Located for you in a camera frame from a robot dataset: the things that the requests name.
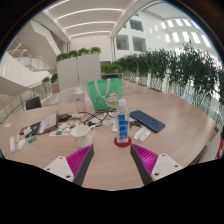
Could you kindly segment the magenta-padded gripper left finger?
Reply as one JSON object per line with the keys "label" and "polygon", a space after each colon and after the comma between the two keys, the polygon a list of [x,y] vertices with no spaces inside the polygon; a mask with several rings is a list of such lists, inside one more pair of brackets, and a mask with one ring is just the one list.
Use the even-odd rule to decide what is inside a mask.
{"label": "magenta-padded gripper left finger", "polygon": [[57,157],[44,170],[81,186],[93,155],[94,147],[89,145],[67,157]]}

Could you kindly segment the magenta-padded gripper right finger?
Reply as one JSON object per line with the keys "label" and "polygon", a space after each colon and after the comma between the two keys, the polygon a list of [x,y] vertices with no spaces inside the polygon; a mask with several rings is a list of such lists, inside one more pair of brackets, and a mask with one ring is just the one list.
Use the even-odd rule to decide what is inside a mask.
{"label": "magenta-padded gripper right finger", "polygon": [[136,144],[130,146],[130,154],[144,185],[148,185],[182,169],[182,166],[166,153],[157,155]]}

